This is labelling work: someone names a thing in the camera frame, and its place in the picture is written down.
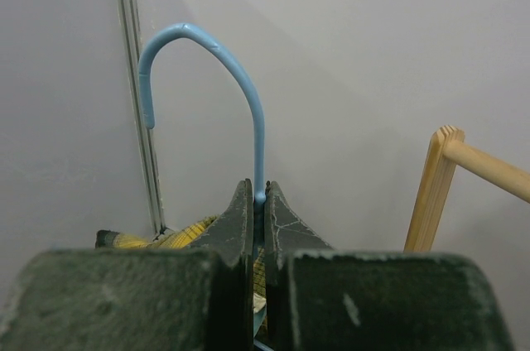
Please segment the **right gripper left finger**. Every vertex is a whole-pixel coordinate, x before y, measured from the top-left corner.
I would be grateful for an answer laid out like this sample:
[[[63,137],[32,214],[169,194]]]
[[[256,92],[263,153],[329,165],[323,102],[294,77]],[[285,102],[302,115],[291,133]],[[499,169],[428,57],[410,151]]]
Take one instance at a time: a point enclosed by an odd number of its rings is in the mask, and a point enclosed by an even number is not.
[[[186,248],[52,250],[12,285],[4,350],[250,350],[253,191]]]

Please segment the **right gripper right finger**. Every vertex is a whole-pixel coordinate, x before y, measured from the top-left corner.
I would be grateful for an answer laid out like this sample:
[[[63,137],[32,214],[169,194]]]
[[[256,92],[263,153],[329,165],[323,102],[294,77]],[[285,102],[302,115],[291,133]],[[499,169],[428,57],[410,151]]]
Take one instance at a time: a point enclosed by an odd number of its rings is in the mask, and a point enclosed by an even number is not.
[[[510,350],[484,273],[447,253],[333,249],[278,183],[264,207],[267,329],[277,350]]]

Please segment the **yellow plaid shirt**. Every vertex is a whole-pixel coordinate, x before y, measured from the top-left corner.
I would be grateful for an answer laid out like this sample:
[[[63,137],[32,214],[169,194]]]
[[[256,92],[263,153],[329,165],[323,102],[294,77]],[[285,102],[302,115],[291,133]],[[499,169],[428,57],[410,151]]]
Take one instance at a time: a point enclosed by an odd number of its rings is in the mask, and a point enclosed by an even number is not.
[[[136,235],[111,230],[99,230],[96,234],[96,248],[184,248],[197,239],[218,215],[209,216],[190,226],[170,234],[158,236],[147,241]],[[257,315],[266,309],[266,278],[264,264],[264,248],[258,248],[258,256],[253,262],[253,313]]]

